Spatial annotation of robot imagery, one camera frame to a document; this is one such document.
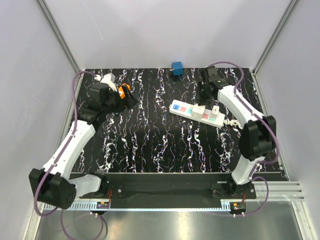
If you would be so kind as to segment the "white multicolour power strip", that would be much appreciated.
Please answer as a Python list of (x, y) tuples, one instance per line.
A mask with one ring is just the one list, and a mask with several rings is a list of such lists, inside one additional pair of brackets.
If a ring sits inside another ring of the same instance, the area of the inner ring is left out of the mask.
[(205, 105), (189, 104), (176, 99), (169, 106), (169, 112), (216, 128), (221, 128), (225, 120), (225, 115), (220, 112), (220, 107), (217, 105), (209, 109)]

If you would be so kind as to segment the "white charger plug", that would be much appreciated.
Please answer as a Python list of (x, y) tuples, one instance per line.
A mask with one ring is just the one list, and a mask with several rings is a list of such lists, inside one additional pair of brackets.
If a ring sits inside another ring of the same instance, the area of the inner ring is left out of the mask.
[(214, 105), (212, 110), (211, 110), (211, 114), (210, 114), (210, 117), (212, 119), (216, 119), (218, 114), (220, 112), (220, 107), (218, 105)]

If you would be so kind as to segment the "white cube adapter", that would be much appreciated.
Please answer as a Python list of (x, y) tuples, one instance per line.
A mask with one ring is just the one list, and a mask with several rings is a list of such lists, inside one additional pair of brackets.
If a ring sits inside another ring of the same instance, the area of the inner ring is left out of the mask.
[(195, 119), (202, 119), (205, 113), (206, 106), (195, 104), (192, 108), (191, 116)]

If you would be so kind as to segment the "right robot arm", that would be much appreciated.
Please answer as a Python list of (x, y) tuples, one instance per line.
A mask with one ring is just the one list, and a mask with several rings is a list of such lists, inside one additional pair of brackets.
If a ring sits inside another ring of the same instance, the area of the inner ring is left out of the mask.
[(276, 120), (256, 110), (241, 94), (228, 77), (219, 75), (215, 66), (201, 71), (196, 99), (200, 105), (217, 100), (233, 114), (242, 128), (238, 142), (240, 158), (218, 195), (239, 198), (250, 188), (253, 174), (265, 157), (277, 147)]

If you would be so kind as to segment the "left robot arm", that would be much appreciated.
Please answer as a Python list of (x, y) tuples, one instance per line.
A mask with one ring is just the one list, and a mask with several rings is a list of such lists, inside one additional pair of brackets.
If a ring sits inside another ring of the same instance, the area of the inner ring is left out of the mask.
[(87, 101), (75, 114), (69, 133), (54, 155), (41, 169), (32, 169), (28, 176), (35, 202), (66, 210), (75, 199), (86, 194), (103, 198), (108, 193), (108, 186), (101, 174), (87, 173), (71, 179), (71, 171), (107, 115), (133, 109), (137, 102), (126, 83), (119, 87), (112, 82), (94, 83)]

